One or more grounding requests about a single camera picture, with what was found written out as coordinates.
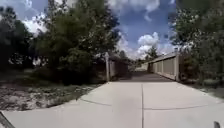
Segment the bush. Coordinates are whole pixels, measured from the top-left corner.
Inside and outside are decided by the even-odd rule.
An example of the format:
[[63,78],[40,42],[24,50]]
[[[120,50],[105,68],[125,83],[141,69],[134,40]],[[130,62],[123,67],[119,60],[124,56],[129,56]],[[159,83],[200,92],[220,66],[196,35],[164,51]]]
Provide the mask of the bush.
[[56,79],[55,74],[47,67],[40,67],[35,69],[31,76],[50,81],[55,81]]

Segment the foliage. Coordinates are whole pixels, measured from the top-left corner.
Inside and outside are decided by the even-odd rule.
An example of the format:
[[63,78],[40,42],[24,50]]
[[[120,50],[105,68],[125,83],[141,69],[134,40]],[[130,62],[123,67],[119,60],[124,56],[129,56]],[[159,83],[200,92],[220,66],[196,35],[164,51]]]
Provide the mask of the foliage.
[[190,47],[199,69],[199,78],[219,79],[222,84],[224,62],[224,10],[220,0],[182,0],[172,26],[173,44]]
[[147,53],[146,60],[148,61],[158,57],[156,46],[152,46],[152,48],[150,48],[149,51],[146,53]]
[[119,57],[120,57],[121,59],[127,59],[127,55],[126,55],[126,53],[125,53],[124,51],[120,51],[120,53],[119,53]]
[[117,18],[105,0],[79,0],[73,7],[48,3],[42,19],[47,31],[34,44],[38,56],[62,81],[87,81],[96,56],[113,51],[120,38]]
[[32,53],[29,50],[32,34],[25,25],[17,19],[11,7],[0,7],[0,51],[1,63],[6,66],[8,61],[12,64],[22,64],[23,67],[32,66]]

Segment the wall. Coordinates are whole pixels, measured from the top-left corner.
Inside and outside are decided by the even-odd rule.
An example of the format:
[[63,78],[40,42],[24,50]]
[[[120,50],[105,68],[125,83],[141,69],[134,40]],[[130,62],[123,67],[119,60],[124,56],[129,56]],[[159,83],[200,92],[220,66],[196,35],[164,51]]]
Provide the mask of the wall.
[[179,54],[177,52],[161,56],[149,63],[152,71],[164,77],[179,80]]

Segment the roof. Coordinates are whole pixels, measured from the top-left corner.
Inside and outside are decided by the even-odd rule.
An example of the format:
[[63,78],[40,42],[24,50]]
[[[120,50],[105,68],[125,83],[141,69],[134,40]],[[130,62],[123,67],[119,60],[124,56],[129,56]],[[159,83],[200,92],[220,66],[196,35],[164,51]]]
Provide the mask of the roof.
[[151,61],[150,63],[152,63],[152,62],[158,62],[158,61],[165,60],[165,59],[169,59],[169,58],[174,58],[177,55],[178,55],[178,52],[172,52],[172,53],[169,53],[167,55],[160,56],[160,57],[154,59],[153,61]]

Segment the white cloud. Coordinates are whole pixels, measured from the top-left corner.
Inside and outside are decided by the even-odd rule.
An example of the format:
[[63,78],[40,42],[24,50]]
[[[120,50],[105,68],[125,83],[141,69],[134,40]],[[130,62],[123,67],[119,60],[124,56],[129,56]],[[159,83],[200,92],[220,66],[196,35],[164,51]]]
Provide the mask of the white cloud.
[[38,17],[33,17],[31,20],[24,20],[23,23],[27,26],[28,30],[31,33],[38,33],[38,29],[42,30],[42,31],[46,31],[46,28],[44,27],[43,23],[37,23],[37,19],[39,18],[44,18],[45,14],[41,13],[40,16]]
[[[55,0],[55,1],[58,2],[59,4],[62,4],[62,0]],[[76,2],[77,0],[67,0],[67,5],[72,6]]]
[[170,0],[170,4],[175,4],[176,0]]
[[118,12],[125,11],[125,6],[134,10],[146,10],[152,12],[160,5],[160,0],[108,0],[110,7]]
[[138,57],[136,51],[129,46],[129,42],[126,40],[125,36],[121,33],[120,35],[121,39],[117,44],[117,49],[120,51],[123,50],[127,54],[127,57],[131,59],[136,59]]
[[149,15],[148,15],[148,13],[146,13],[145,15],[144,15],[144,19],[146,20],[146,21],[148,21],[148,22],[151,22],[152,21],[152,19],[149,17]]
[[141,36],[138,40],[138,44],[149,45],[149,46],[157,44],[158,42],[159,42],[159,36],[157,32],[154,32],[153,35]]
[[145,59],[146,52],[149,51],[152,46],[156,46],[158,54],[168,54],[174,51],[174,46],[170,43],[161,43],[159,35],[157,32],[154,32],[152,35],[141,36],[138,40],[139,47],[137,49],[131,48],[129,45],[130,42],[121,34],[121,40],[117,44],[118,50],[123,50],[127,56],[131,59]]

